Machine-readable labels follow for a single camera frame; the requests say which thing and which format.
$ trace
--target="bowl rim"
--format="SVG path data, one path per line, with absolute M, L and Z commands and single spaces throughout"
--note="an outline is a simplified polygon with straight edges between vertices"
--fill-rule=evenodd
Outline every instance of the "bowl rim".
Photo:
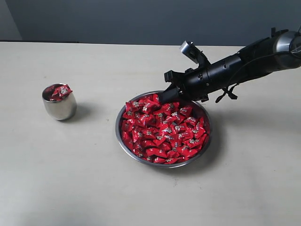
M 140 97 L 143 97 L 143 96 L 146 96 L 146 95 L 149 95 L 149 94 L 154 94 L 154 93 L 161 93 L 163 92 L 162 90 L 157 90 L 157 91 L 150 91 L 150 92 L 146 92 L 146 93 L 142 93 L 134 98 L 132 98 L 130 101 L 134 101 Z M 157 168 L 163 168 L 163 169 L 171 169 L 171 168 L 178 168 L 178 167 L 181 167 L 181 166 L 184 166 L 184 165 L 187 165 L 193 161 L 195 161 L 196 159 L 198 159 L 199 157 L 201 157 L 201 155 L 208 149 L 209 145 L 210 145 L 210 142 L 211 142 L 211 137 L 212 137 L 212 121 L 211 121 L 211 118 L 208 114 L 208 112 L 206 111 L 206 109 L 199 103 L 199 102 L 196 102 L 196 101 L 191 101 L 193 102 L 194 104 L 196 104 L 198 107 L 200 107 L 206 117 L 208 118 L 208 121 L 209 121 L 209 128 L 210 128 L 210 134 L 209 134 L 209 139 L 208 139 L 208 142 L 207 144 L 202 148 L 202 151 L 199 152 L 196 156 L 192 157 L 191 159 L 187 160 L 187 161 L 184 161 L 184 162 L 180 162 L 180 163 L 176 163 L 176 164 L 158 164 L 158 163 L 153 163 L 153 162 L 149 162 L 149 161 L 146 161 L 144 159 L 141 159 L 139 158 L 138 156 L 136 156 L 134 153 L 131 152 L 130 149 L 128 149 L 128 147 L 123 143 L 122 141 L 122 138 L 121 138 L 121 133 L 119 131 L 119 122 L 122 118 L 122 114 L 124 113 L 125 109 L 126 109 L 126 106 L 124 105 L 122 107 L 122 109 L 120 110 L 117 118 L 116 118 L 116 123 L 115 123 L 115 133 L 116 133 L 116 137 L 117 137 L 117 140 L 120 144 L 120 146 L 122 147 L 122 149 L 129 155 L 131 156 L 133 159 L 137 160 L 138 162 L 140 163 L 143 163 L 143 164 L 146 164 L 146 165 L 149 165 L 149 166 L 153 166 L 153 167 L 157 167 Z

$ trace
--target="stainless steel cup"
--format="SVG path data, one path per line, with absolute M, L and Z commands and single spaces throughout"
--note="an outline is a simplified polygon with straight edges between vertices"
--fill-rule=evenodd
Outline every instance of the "stainless steel cup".
M 60 101 L 50 101 L 49 94 L 46 90 L 52 86 L 54 88 L 62 86 L 65 84 L 53 84 L 45 88 L 42 92 L 42 98 L 46 111 L 50 116 L 56 120 L 66 120 L 71 118 L 76 113 L 76 100 L 73 93 L 69 94 L 64 100 Z

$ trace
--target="metal bowl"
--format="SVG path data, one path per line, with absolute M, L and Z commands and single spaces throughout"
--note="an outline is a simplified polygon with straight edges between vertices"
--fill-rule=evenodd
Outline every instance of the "metal bowl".
M 134 101 L 134 100 L 137 100 L 137 99 L 139 99 L 139 98 L 141 98 L 143 96 L 149 96 L 151 94 L 160 93 L 160 92 L 162 92 L 162 91 L 153 91 L 153 92 L 143 93 L 141 95 L 138 95 L 138 96 L 134 97 L 131 100 Z M 123 150 L 129 156 L 131 156 L 133 159 L 135 159 L 135 160 L 137 160 L 137 161 L 139 161 L 139 162 L 141 162 L 143 164 L 146 164 L 146 165 L 149 165 L 149 166 L 153 166 L 153 167 L 158 167 L 158 168 L 165 168 L 165 169 L 170 169 L 170 168 L 176 168 L 176 167 L 184 166 L 184 165 L 187 165 L 187 164 L 195 161 L 197 158 L 199 158 L 206 151 L 206 149 L 210 145 L 211 134 L 212 134 L 211 120 L 209 118 L 209 115 L 208 115 L 207 111 L 198 102 L 195 102 L 195 101 L 184 101 L 183 100 L 183 101 L 180 101 L 180 104 L 184 105 L 184 106 L 191 106 L 193 108 L 193 116 L 194 117 L 196 117 L 196 118 L 204 117 L 204 127 L 205 127 L 205 130 L 208 133 L 208 137 L 209 138 L 206 139 L 206 141 L 205 141 L 205 143 L 203 145 L 202 150 L 196 156 L 192 157 L 191 159 L 189 159 L 187 161 L 180 162 L 180 163 L 175 163 L 175 164 L 158 164 L 158 163 L 152 163 L 152 162 L 143 160 L 143 159 L 139 158 L 138 156 L 136 156 L 135 154 L 133 154 L 131 152 L 131 150 L 128 149 L 128 147 L 123 143 L 122 138 L 121 138 L 121 124 L 122 124 L 122 121 L 123 121 L 122 114 L 125 112 L 126 106 L 123 106 L 123 108 L 119 112 L 119 114 L 117 116 L 117 119 L 116 119 L 116 124 L 115 124 L 116 137 L 117 137 L 117 140 L 118 140 L 120 146 L 123 148 Z

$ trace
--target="white table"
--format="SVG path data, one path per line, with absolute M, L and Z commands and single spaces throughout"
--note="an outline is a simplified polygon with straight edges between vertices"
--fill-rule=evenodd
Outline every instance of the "white table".
M 201 49 L 215 62 L 240 47 Z M 124 103 L 189 67 L 177 46 L 0 43 L 0 225 L 299 225 L 301 69 L 241 84 L 238 100 L 210 94 L 213 140 L 188 166 L 154 169 L 121 149 Z M 41 100 L 60 82 L 78 102 L 68 122 Z

